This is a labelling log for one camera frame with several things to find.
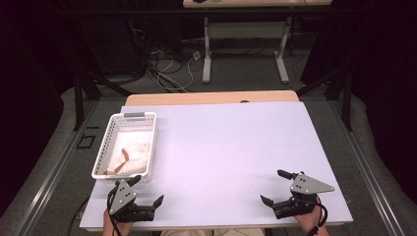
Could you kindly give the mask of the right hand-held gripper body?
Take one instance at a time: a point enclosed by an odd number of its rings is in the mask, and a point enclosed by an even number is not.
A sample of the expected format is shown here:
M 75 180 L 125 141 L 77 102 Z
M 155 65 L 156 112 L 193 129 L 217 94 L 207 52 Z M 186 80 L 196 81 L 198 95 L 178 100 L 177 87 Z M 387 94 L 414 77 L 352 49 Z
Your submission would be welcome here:
M 318 194 L 334 191 L 333 186 L 307 176 L 303 172 L 296 174 L 296 178 L 292 181 L 290 199 L 273 205 L 273 212 L 277 219 L 312 212 L 316 206 Z

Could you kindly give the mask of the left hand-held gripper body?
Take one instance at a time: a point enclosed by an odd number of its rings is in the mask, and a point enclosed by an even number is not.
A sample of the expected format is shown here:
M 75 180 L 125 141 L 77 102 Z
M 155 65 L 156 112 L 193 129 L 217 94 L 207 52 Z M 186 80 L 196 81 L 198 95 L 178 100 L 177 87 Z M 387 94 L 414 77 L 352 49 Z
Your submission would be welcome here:
M 116 222 L 153 221 L 154 207 L 136 205 L 137 193 L 127 181 L 117 181 L 108 195 L 107 210 L 110 218 Z

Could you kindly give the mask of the cream baby bodysuit brown trim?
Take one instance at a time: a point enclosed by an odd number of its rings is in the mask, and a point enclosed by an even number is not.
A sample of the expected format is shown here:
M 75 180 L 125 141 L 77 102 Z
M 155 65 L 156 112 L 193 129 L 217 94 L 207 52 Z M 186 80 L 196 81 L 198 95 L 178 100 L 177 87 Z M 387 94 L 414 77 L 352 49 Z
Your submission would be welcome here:
M 129 144 L 110 161 L 104 173 L 107 175 L 127 175 L 143 173 L 147 170 L 150 144 Z

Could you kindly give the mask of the white plastic basket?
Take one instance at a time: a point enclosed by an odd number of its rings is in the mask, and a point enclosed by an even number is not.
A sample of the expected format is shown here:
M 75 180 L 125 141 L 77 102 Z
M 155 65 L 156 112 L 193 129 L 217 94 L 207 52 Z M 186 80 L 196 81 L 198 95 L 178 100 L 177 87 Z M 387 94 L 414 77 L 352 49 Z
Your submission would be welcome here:
M 142 182 L 150 180 L 153 150 L 157 137 L 156 114 L 154 112 L 118 113 L 110 117 L 102 139 L 91 177 L 96 180 L 116 180 L 141 175 Z M 129 144 L 150 144 L 147 170 L 143 173 L 127 175 L 107 175 L 104 173 L 110 161 Z

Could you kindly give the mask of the person's left hand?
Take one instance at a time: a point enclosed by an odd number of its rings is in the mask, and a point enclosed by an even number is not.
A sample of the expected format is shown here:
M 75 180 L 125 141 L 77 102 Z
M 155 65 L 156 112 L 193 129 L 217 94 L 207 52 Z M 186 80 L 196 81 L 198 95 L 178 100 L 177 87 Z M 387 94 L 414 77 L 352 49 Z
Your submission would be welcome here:
M 117 222 L 116 226 L 121 234 L 121 236 L 127 236 L 131 231 L 133 222 Z M 102 236 L 118 236 L 106 209 L 103 213 L 103 231 Z

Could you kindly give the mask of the person's right hand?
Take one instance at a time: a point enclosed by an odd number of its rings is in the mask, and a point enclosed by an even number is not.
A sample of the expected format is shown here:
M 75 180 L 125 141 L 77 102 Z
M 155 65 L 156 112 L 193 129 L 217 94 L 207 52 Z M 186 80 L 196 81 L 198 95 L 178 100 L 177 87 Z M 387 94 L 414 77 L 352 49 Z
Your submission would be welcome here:
M 323 220 L 324 212 L 321 208 L 321 201 L 317 199 L 317 205 L 313 209 L 312 212 L 302 214 L 302 215 L 295 215 L 294 218 L 301 226 L 302 230 L 305 233 L 309 233 L 311 230 L 316 228 L 319 223 Z M 323 225 L 320 227 L 318 232 L 314 236 L 330 236 L 328 233 L 327 228 Z

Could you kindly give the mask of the black metal stand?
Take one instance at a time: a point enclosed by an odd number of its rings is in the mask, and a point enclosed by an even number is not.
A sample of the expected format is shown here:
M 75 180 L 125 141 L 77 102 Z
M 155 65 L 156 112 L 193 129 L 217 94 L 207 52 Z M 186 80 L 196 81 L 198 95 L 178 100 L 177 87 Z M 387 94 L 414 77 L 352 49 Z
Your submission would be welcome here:
M 298 96 L 302 96 L 308 91 L 318 87 L 324 82 L 328 83 L 325 91 L 326 100 L 337 100 L 342 95 L 341 120 L 348 131 L 351 127 L 351 98 L 353 77 L 350 71 L 346 69 L 336 69 L 318 80 L 303 86 L 296 90 Z
M 109 89 L 112 89 L 121 95 L 129 96 L 132 94 L 130 91 L 117 86 L 97 73 L 89 71 L 83 67 L 79 68 L 76 76 L 74 77 L 76 109 L 75 131 L 78 131 L 81 128 L 85 120 L 84 95 L 86 95 L 90 100 L 99 100 L 101 98 L 101 92 L 99 91 L 96 82 L 105 85 Z

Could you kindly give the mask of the dark curtain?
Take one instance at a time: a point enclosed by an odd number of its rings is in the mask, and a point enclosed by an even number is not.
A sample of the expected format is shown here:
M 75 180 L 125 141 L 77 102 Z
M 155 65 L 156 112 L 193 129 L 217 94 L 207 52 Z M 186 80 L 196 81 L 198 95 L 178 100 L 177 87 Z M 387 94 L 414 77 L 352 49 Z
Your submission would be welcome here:
M 351 51 L 362 39 L 353 93 L 366 104 L 375 147 L 405 195 L 417 204 L 417 0 L 341 0 L 367 9 L 332 34 Z
M 0 0 L 0 217 L 54 133 L 71 86 L 40 0 Z

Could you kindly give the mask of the white-legged background desk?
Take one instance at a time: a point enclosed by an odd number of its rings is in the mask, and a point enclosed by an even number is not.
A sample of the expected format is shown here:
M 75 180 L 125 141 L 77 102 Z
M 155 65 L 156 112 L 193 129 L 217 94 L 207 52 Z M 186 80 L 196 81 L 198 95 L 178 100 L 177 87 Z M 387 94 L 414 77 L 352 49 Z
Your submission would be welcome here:
M 304 7 L 329 6 L 332 0 L 183 0 L 183 7 L 186 9 L 204 10 L 250 10 L 261 8 L 270 10 L 281 8 L 283 10 L 298 10 Z M 215 23 L 211 17 L 204 17 L 205 31 L 205 61 L 203 71 L 203 82 L 210 82 L 211 72 L 211 48 L 210 41 L 214 38 L 278 38 L 279 47 L 274 51 L 273 56 L 278 70 L 279 79 L 283 84 L 289 83 L 289 78 L 283 61 L 283 53 L 286 41 L 289 36 L 293 17 L 284 17 L 282 20 L 272 20 L 255 23 L 250 20 L 248 23 L 231 22 Z

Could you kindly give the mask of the metal floor rail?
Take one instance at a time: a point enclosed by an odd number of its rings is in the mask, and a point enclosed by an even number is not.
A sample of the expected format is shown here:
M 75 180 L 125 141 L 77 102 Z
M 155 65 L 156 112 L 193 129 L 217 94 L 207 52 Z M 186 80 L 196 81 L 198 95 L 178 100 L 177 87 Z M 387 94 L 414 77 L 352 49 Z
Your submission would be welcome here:
M 354 161 L 362 176 L 362 179 L 368 189 L 371 199 L 379 213 L 379 216 L 384 223 L 389 236 L 404 236 L 404 231 L 398 220 L 392 211 L 391 205 L 388 202 L 386 195 L 384 194 L 374 172 L 372 171 L 368 161 L 365 158 L 363 151 L 361 150 L 359 143 L 352 131 L 347 129 L 347 126 L 342 120 L 342 110 L 337 101 L 330 101 L 330 110 L 333 113 L 337 123 L 341 127 L 344 136 L 347 138 L 353 153 Z
M 81 169 L 72 165 L 82 136 L 75 124 L 75 100 L 66 97 L 57 128 L 8 209 L 18 221 L 13 236 L 97 236 L 80 226 L 93 181 L 88 162 Z

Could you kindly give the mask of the black floor socket frame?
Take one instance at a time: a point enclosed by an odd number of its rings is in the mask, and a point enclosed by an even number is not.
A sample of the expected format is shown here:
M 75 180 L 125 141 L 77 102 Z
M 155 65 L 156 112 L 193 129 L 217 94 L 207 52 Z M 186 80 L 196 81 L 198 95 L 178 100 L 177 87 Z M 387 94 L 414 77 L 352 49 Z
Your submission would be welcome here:
M 91 148 L 95 141 L 94 135 L 82 134 L 81 138 L 77 142 L 76 149 Z

